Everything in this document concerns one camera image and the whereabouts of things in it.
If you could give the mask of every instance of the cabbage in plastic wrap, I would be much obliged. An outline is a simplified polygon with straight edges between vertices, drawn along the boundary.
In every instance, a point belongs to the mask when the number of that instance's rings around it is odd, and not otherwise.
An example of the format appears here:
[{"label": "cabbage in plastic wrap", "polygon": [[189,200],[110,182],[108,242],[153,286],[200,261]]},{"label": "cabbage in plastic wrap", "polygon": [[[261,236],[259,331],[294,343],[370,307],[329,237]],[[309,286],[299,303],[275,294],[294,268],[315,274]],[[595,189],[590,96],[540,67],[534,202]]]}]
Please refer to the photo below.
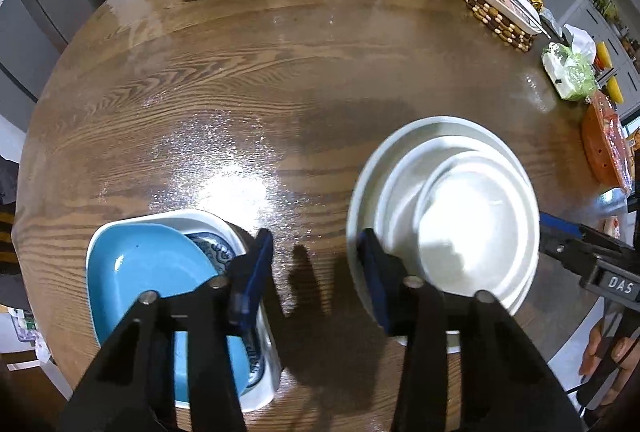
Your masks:
[{"label": "cabbage in plastic wrap", "polygon": [[552,42],[542,52],[542,64],[562,99],[587,99],[598,84],[588,60],[571,47]]}]

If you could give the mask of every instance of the wood grain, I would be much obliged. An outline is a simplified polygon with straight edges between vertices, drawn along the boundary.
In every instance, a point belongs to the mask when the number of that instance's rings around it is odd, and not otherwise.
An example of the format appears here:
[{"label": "wood grain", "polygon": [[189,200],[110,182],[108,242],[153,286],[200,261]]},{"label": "wood grain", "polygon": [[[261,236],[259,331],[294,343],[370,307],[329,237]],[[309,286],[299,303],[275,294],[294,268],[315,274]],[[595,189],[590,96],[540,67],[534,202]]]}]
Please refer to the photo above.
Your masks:
[{"label": "wood grain", "polygon": [[[462,0],[107,0],[36,105],[18,180],[14,243],[62,372],[76,384],[98,350],[84,280],[95,230],[201,208],[276,239],[265,303],[286,369],[250,429],[388,430],[404,349],[358,300],[344,227],[358,173],[391,132],[471,119],[510,145],[541,209],[588,224],[610,209],[582,149],[583,109],[558,99],[542,46],[506,47]],[[542,256],[517,319],[548,359],[593,302]]]}]

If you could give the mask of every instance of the yellow fruit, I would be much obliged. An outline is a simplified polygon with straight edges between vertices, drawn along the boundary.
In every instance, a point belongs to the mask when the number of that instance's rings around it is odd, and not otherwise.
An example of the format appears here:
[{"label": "yellow fruit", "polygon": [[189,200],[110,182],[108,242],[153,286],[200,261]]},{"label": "yellow fruit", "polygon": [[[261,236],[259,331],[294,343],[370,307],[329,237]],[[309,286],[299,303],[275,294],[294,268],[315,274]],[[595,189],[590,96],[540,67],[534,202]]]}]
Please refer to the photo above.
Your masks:
[{"label": "yellow fruit", "polygon": [[613,62],[611,61],[611,57],[609,56],[609,49],[607,49],[607,46],[604,44],[604,42],[598,42],[596,44],[596,55],[602,62],[602,65],[604,65],[604,68],[613,68]]},{"label": "yellow fruit", "polygon": [[622,92],[620,92],[618,80],[615,76],[613,78],[609,78],[609,81],[607,81],[607,92],[609,92],[609,97],[616,103],[620,104],[625,102],[625,99],[622,97]]}]

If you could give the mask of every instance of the blue bowl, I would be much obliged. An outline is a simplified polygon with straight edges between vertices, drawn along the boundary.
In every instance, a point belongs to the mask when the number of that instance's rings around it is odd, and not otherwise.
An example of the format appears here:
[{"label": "blue bowl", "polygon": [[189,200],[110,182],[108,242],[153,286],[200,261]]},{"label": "blue bowl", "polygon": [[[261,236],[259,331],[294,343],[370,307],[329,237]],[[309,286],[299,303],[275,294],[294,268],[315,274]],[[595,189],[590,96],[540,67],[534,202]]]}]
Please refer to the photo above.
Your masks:
[{"label": "blue bowl", "polygon": [[[162,224],[117,224],[95,240],[86,265],[86,284],[95,335],[102,345],[143,291],[162,297],[187,293],[218,274],[188,237]],[[175,399],[189,401],[187,339],[175,334]],[[227,336],[238,395],[249,380],[242,339]]]}]

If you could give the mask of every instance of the wooden bead basket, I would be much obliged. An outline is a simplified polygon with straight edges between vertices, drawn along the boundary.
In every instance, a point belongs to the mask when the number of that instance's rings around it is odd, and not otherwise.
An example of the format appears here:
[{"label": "wooden bead basket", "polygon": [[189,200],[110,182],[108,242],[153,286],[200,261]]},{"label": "wooden bead basket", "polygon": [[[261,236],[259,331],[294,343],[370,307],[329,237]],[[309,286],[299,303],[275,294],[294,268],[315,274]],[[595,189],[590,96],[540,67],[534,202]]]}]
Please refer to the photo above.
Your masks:
[{"label": "wooden bead basket", "polygon": [[484,0],[464,0],[474,16],[491,29],[496,36],[517,50],[527,52],[533,45],[535,34],[525,33],[504,16],[498,9]]}]

